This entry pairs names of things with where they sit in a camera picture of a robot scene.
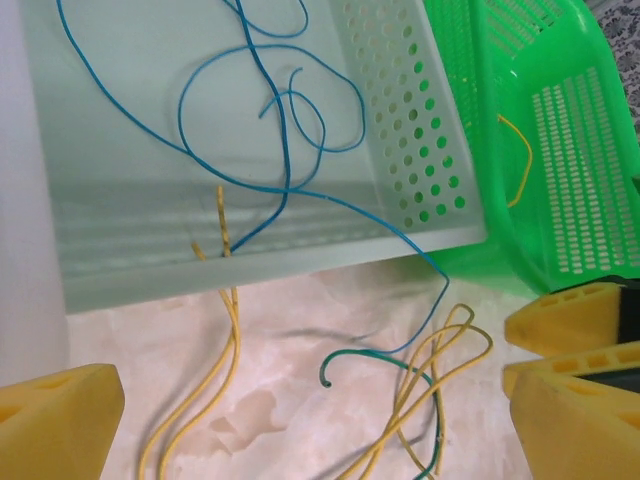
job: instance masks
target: green wire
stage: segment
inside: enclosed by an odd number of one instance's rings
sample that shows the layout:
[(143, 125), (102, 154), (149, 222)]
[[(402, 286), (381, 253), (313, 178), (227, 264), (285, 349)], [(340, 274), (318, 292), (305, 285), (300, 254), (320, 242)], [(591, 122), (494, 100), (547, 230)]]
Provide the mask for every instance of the green wire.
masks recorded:
[[(396, 367), (400, 367), (404, 370), (407, 370), (407, 371), (409, 370), (409, 365), (407, 365), (406, 363), (401, 362), (400, 360), (396, 360), (395, 358), (387, 357), (386, 355), (381, 355), (372, 350), (350, 350), (350, 349), (337, 350), (333, 352), (331, 355), (329, 355), (327, 358), (325, 358), (324, 361), (322, 362), (322, 365), (320, 365), (320, 384), (323, 387), (331, 388), (331, 382), (327, 380), (325, 372), (327, 370), (327, 367), (329, 366), (329, 363), (334, 358), (339, 357), (341, 355), (359, 355), (361, 357), (375, 358), (377, 360), (382, 360), (383, 362), (391, 363)], [(418, 371), (418, 368), (413, 367), (412, 371), (413, 373), (416, 373)], [(422, 375), (422, 378), (424, 378), (427, 381), (429, 386), (433, 384), (431, 377), (429, 377), (426, 373), (423, 372), (421, 375)], [(421, 480), (423, 478), (426, 478), (427, 475), (431, 473), (431, 470), (433, 470), (433, 467), (435, 467), (436, 461), (438, 459), (438, 455), (440, 454), (440, 412), (438, 411), (438, 402), (436, 398), (436, 396), (438, 395), (440, 395), (440, 391), (436, 390), (434, 394), (434, 400), (436, 400), (435, 405), (436, 405), (436, 419), (437, 419), (436, 420), (436, 440), (433, 444), (433, 454), (431, 456), (431, 463), (429, 463), (429, 466), (424, 471), (422, 471), (417, 477), (415, 477), (414, 480)]]

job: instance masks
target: white plastic basket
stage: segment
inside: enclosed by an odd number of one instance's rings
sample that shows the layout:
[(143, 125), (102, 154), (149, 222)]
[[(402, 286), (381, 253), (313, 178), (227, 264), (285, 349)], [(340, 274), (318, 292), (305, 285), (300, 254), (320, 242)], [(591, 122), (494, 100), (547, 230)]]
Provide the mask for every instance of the white plastic basket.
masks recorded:
[[(247, 16), (269, 31), (290, 32), (303, 21), (296, 0), (243, 3)], [(175, 142), (178, 96), (188, 76), (203, 59), (245, 44), (240, 22), (221, 1), (63, 4), (107, 88)], [(309, 1), (307, 8), (309, 29), (289, 43), (351, 78), (367, 107), (365, 143), (326, 155), (309, 188), (388, 220), (426, 251), (482, 241), (483, 212), (469, 150), (422, 2)], [(23, 16), (69, 311), (412, 253), (365, 217), (293, 195), (272, 226), (233, 258), (218, 258), (220, 181), (113, 107), (65, 37), (55, 2), (25, 1)], [(274, 43), (260, 35), (255, 41)], [(304, 68), (296, 89), (322, 111), (328, 145), (357, 138), (357, 97), (345, 84), (291, 51), (265, 51), (261, 57), (280, 87), (295, 68)], [(275, 109), (258, 119), (269, 98), (248, 52), (203, 72), (185, 107), (194, 149), (233, 176), (281, 185)], [(313, 131), (314, 117), (301, 117)], [(315, 151), (289, 124), (299, 180), (312, 168)], [(270, 216), (280, 201), (233, 186), (225, 192), (234, 239)], [(195, 258), (193, 241), (208, 262)]]

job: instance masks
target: plastic basket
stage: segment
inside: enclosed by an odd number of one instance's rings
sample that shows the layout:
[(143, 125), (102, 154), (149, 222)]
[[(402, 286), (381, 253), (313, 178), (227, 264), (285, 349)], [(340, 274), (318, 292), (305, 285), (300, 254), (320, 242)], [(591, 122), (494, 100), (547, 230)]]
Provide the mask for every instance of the plastic basket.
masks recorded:
[[(303, 24), (295, 1), (246, 3), (247, 15), (267, 30)], [(471, 155), (420, 0), (306, 3), (309, 29), (288, 43), (356, 82), (369, 125), (365, 144), (327, 155), (309, 188), (383, 217), (425, 250), (483, 241)], [(238, 19), (220, 0), (63, 5), (112, 94), (172, 141), (180, 141), (176, 105), (190, 73), (205, 58), (245, 44)], [(219, 180), (134, 126), (102, 95), (65, 37), (54, 1), (23, 2), (23, 15), (69, 311), (412, 252), (361, 215), (292, 195), (273, 225), (232, 258), (219, 258)], [(304, 68), (296, 89), (322, 110), (329, 146), (357, 139), (359, 104), (348, 86), (299, 53), (272, 50), (262, 57), (280, 88), (294, 68)], [(258, 118), (272, 94), (251, 55), (215, 64), (191, 92), (185, 122), (195, 150), (227, 174), (282, 185), (278, 119), (275, 111)], [(307, 130), (317, 132), (313, 113), (299, 107)], [(295, 133), (293, 184), (309, 174), (317, 153)], [(233, 186), (226, 186), (225, 197), (233, 240), (272, 215), (280, 201)], [(194, 241), (207, 262), (195, 257)]]
[[(437, 254), (490, 282), (516, 272), (541, 293), (640, 276), (640, 151), (616, 64), (580, 0), (425, 2), (485, 205), (489, 240)], [(527, 164), (513, 122), (533, 147)], [(501, 286), (513, 282), (502, 280)]]

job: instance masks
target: white surface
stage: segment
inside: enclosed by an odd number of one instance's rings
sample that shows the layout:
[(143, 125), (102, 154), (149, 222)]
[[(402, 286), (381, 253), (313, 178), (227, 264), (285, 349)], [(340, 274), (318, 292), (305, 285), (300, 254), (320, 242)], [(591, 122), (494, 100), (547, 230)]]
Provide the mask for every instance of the white surface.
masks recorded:
[[(291, 199), (275, 225), (238, 252), (238, 259), (214, 260), (219, 254), (214, 198), (218, 180), (192, 159), (153, 140), (108, 102), (66, 39), (54, 1), (22, 3), (70, 311), (410, 252), (358, 214), (298, 197)], [(379, 2), (371, 0), (347, 3), (352, 12), (358, 9), (357, 15), (344, 13), (344, 1), (307, 2), (310, 28), (291, 43), (310, 49), (363, 83), (360, 87), (371, 128), (361, 148), (326, 155), (310, 188), (385, 217), (413, 233), (412, 238), (425, 250), (483, 240), (482, 209), (469, 153), (442, 66), (434, 59), (435, 43), (425, 33), (428, 21), (421, 2), (386, 0), (384, 11)], [(297, 0), (247, 0), (244, 4), (247, 15), (268, 30), (290, 32), (302, 25)], [(64, 0), (63, 5), (78, 43), (115, 97), (175, 142), (179, 142), (178, 97), (191, 71), (203, 59), (245, 43), (237, 18), (221, 0)], [(366, 15), (362, 6), (368, 6)], [(409, 25), (411, 34), (405, 37)], [(358, 31), (360, 38), (354, 42)], [(270, 41), (257, 34), (255, 39)], [(413, 72), (414, 60), (408, 54), (413, 41), (418, 46), (416, 59), (425, 62), (420, 75)], [(351, 59), (365, 45), (364, 57)], [(280, 88), (285, 88), (296, 67), (304, 67), (295, 88), (321, 109), (329, 146), (358, 138), (358, 103), (346, 84), (298, 53), (269, 51), (262, 57)], [(367, 62), (370, 70), (364, 75)], [(372, 78), (377, 83), (369, 86)], [(419, 83), (425, 78), (430, 86), (420, 92)], [(413, 93), (405, 101), (407, 92)], [(270, 96), (249, 53), (229, 57), (204, 71), (185, 104), (185, 126), (194, 150), (226, 173), (257, 183), (280, 184), (282, 152), (276, 112), (270, 111), (263, 121), (258, 119)], [(428, 98), (435, 99), (432, 111), (424, 108)], [(380, 110), (389, 111), (392, 101), (398, 106), (395, 116), (385, 114), (377, 123)], [(414, 121), (408, 119), (412, 108), (420, 112)], [(300, 111), (303, 124), (318, 140), (317, 122), (312, 123), (304, 107)], [(406, 121), (396, 131), (394, 124), (400, 116)], [(431, 127), (435, 117), (441, 119), (438, 129)], [(423, 143), (413, 138), (418, 123), (425, 132)], [(289, 124), (293, 177), (300, 181), (312, 168), (316, 152), (295, 132), (290, 115)], [(383, 130), (387, 131), (385, 140), (380, 138)], [(392, 148), (392, 144), (399, 145), (402, 135), (408, 137), (407, 145)], [(445, 148), (436, 146), (440, 135), (448, 139)], [(422, 144), (431, 152), (426, 159), (419, 155)], [(443, 160), (449, 155), (453, 165), (446, 168)], [(425, 167), (430, 164), (435, 173), (427, 176)], [(460, 183), (449, 188), (452, 176)], [(436, 183), (440, 191), (432, 194)], [(420, 201), (415, 197), (418, 192), (424, 195)], [(460, 195), (466, 200), (462, 209), (455, 206)], [(239, 239), (270, 216), (278, 202), (274, 195), (228, 187), (232, 238)], [(437, 214), (439, 205), (446, 205), (446, 214)], [(429, 214), (426, 223), (420, 221), (423, 211)], [(197, 265), (190, 247), (193, 241), (212, 257), (210, 265)]]
[[(354, 339), (383, 348), (404, 342), (441, 287), (441, 279), (425, 270), (420, 262), (394, 260), (242, 287), (237, 379), (179, 445), (169, 480), (335, 478), (334, 467), (382, 431), (398, 372), (375, 360), (341, 357), (328, 369), (334, 386), (327, 390), (318, 383), (318, 367), (334, 349), (358, 345)], [(496, 346), (489, 359), (444, 389), (449, 436), (441, 478), (528, 479), (500, 386), (505, 363), (531, 357), (502, 336), (504, 318), (527, 300), (454, 282), (433, 325), (441, 326), (457, 302), (475, 309), (476, 324)], [(76, 315), (69, 324), (74, 365), (118, 367), (126, 407), (103, 479), (133, 478), (143, 432), (219, 355), (229, 331), (224, 307), (210, 292)], [(483, 342), (465, 335), (441, 368), (475, 355)], [(424, 430), (430, 412), (429, 406), (410, 424), (408, 436)], [(416, 447), (422, 458), (430, 455), (432, 435), (428, 428)], [(147, 472), (154, 478), (151, 468)], [(416, 473), (394, 439), (373, 478), (409, 479)]]
[(60, 270), (18, 6), (0, 2), (0, 385), (65, 367)]

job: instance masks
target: green plastic basket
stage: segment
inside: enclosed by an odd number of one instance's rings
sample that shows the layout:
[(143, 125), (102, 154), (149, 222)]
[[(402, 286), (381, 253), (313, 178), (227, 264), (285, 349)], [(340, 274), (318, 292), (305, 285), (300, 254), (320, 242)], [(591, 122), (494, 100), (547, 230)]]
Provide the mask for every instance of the green plastic basket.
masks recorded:
[[(515, 272), (537, 293), (640, 277), (640, 149), (617, 67), (581, 0), (426, 0), (489, 227), (439, 252), (451, 274)], [(527, 165), (515, 124), (533, 149)]]

